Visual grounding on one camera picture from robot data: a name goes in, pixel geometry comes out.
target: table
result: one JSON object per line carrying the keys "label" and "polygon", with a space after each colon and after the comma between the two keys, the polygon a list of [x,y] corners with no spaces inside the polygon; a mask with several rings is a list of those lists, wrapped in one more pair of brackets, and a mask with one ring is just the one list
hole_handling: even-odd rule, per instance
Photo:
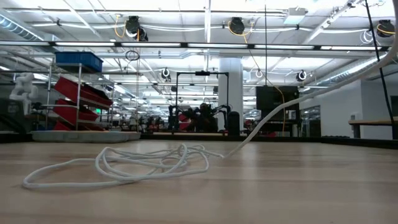
{"label": "table", "polygon": [[[398,127],[398,117],[394,117],[394,121],[396,122],[396,126]],[[361,125],[365,126],[391,126],[391,120],[351,120],[348,121],[348,124],[353,126],[354,129],[354,138],[361,138]],[[393,139],[398,139],[398,133],[392,137]]]}
{"label": "table", "polygon": [[[228,160],[210,158],[204,174],[106,189],[21,187],[33,170],[95,157],[105,146],[149,152],[179,143],[0,144],[0,223],[398,223],[398,151],[388,149],[252,142]],[[220,153],[237,145],[187,142],[198,143]],[[98,180],[106,179],[93,165],[76,165],[41,181]]]}

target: ceiling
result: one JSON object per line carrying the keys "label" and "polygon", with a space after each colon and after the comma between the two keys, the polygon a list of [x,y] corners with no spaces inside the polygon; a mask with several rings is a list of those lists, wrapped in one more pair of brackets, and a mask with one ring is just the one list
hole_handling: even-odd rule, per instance
{"label": "ceiling", "polygon": [[[247,40],[253,44],[264,44],[266,35],[264,28],[270,29],[267,32],[268,44],[310,44],[310,45],[369,45],[365,44],[360,37],[364,35],[364,30],[368,29],[369,21],[366,14],[366,8],[361,4],[348,9],[333,21],[329,27],[320,32],[309,42],[305,42],[308,36],[319,25],[323,24],[333,11],[343,7],[347,0],[212,0],[211,1],[211,31],[210,39],[205,38],[205,11],[204,7],[207,1],[192,0],[147,0],[147,1],[125,1],[125,0],[2,0],[0,8],[8,13],[15,21],[26,25],[26,28],[32,32],[43,34],[48,40],[49,35],[53,34],[64,41],[133,41],[132,38],[124,36],[117,37],[114,31],[116,24],[116,13],[122,14],[118,25],[128,16],[138,15],[140,24],[145,26],[147,36],[150,42],[214,42],[214,43],[234,43],[243,44],[244,38],[233,35],[228,28],[223,29],[223,24],[227,24],[233,16],[242,17],[246,31],[250,31],[250,23],[253,23],[253,32],[248,34]],[[267,16],[264,16],[264,8],[267,4]],[[376,24],[381,19],[395,20],[391,0],[379,1],[369,0],[369,4],[378,3],[380,6],[370,8],[373,21]],[[71,12],[71,8],[76,10],[81,16]],[[284,24],[285,13],[288,8],[305,8],[308,12],[304,19],[299,23],[300,29],[296,30],[296,25]],[[137,12],[137,11],[157,11],[157,12]],[[95,28],[96,34],[89,29],[84,20],[90,26]],[[185,32],[175,30],[175,28],[185,28]],[[123,33],[123,28],[117,28],[119,34]],[[0,28],[0,39],[2,40],[23,40],[18,35]],[[377,38],[381,45],[391,45],[392,38]],[[38,49],[28,47],[8,47],[21,54],[27,55],[34,60],[49,65],[52,61],[52,54],[45,54]],[[76,48],[65,47],[64,50],[86,50],[93,51],[103,56],[104,71],[125,72],[128,61],[124,59],[125,51],[129,48]],[[255,60],[262,70],[268,70],[268,79],[276,85],[296,85],[295,80],[297,71],[305,70],[313,78],[327,77],[329,73],[345,65],[357,61],[357,59],[366,59],[374,56],[372,52],[338,52],[323,53],[314,51],[268,51],[268,57],[265,57],[263,50],[252,50]],[[120,83],[136,82],[162,82],[160,74],[164,68],[170,70],[172,82],[175,82],[176,72],[194,72],[205,68],[205,56],[207,51],[195,49],[141,49],[142,59],[140,66],[136,62],[129,64],[129,71],[139,70],[143,76],[135,75],[110,75],[109,79]],[[118,54],[117,59],[113,59],[112,54]],[[253,58],[247,50],[214,49],[210,50],[209,70],[218,70],[218,59],[220,57],[241,57],[244,70],[244,84],[262,84],[263,78],[256,76],[257,67]],[[1,65],[10,69],[37,68],[38,65],[23,58],[10,56],[0,49]],[[194,75],[181,76],[182,83],[208,83],[217,84],[218,80],[214,76],[209,78],[196,77]],[[169,102],[165,96],[170,94],[169,86],[160,86],[159,89],[163,95],[159,94],[153,86],[139,86],[137,93],[136,85],[121,85],[125,91],[132,93],[140,98],[145,97],[145,103],[142,107],[148,107],[150,110],[166,110]],[[213,95],[213,87],[204,86],[185,86],[179,90],[187,95]],[[131,104],[124,93],[118,93],[124,104]],[[255,95],[253,87],[244,87],[244,96]],[[204,98],[195,97],[187,99],[184,103],[193,106],[199,105]],[[246,112],[255,107],[253,101],[244,102]]]}

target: blue bin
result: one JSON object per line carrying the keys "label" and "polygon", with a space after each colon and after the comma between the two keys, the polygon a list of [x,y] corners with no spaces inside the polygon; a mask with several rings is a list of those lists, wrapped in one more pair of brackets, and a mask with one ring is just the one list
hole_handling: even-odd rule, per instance
{"label": "blue bin", "polygon": [[95,73],[102,72],[103,61],[91,52],[56,52],[55,63],[68,72],[78,72],[81,63],[86,67],[82,72]]}

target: metal shelving rack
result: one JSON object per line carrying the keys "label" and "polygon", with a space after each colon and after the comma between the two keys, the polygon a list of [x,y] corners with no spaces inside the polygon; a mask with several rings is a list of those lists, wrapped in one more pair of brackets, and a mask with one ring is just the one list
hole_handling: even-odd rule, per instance
{"label": "metal shelving rack", "polygon": [[[51,77],[52,77],[52,73],[53,73],[53,66],[56,67],[77,67],[78,68],[78,92],[77,92],[77,99],[76,99],[76,106],[73,105],[50,105],[50,93],[51,93]],[[49,84],[47,86],[47,104],[46,105],[42,105],[43,107],[46,107],[46,115],[45,115],[45,129],[47,130],[48,127],[48,119],[49,119],[49,111],[50,108],[54,108],[54,107],[69,107],[69,108],[76,108],[76,124],[71,124],[70,122],[66,121],[65,119],[63,119],[61,116],[60,118],[62,118],[64,121],[70,123],[71,125],[75,125],[76,126],[76,131],[78,131],[79,128],[79,123],[87,123],[87,124],[108,124],[108,123],[104,123],[104,122],[96,122],[96,121],[85,121],[85,120],[80,120],[79,119],[79,110],[80,110],[80,100],[83,99],[84,101],[93,103],[93,104],[97,104],[99,106],[104,106],[104,107],[108,107],[108,105],[103,105],[101,103],[86,99],[86,98],[81,98],[80,97],[80,90],[81,90],[81,76],[83,75],[82,71],[83,69],[85,71],[89,71],[91,72],[90,75],[95,74],[94,71],[92,71],[90,68],[84,66],[81,63],[78,64],[72,64],[72,63],[55,63],[55,64],[51,64],[50,66],[50,72],[49,72]],[[113,114],[113,104],[111,105],[111,114]]]}

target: pillar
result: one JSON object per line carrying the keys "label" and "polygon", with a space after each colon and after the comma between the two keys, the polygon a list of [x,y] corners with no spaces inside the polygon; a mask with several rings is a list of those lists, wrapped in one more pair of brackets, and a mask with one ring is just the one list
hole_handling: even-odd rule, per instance
{"label": "pillar", "polygon": [[[220,58],[218,72],[229,72],[228,104],[232,111],[240,116],[240,127],[243,130],[243,67],[241,58]],[[226,104],[227,77],[218,75],[218,106]],[[218,115],[218,130],[224,129],[223,114]]]}

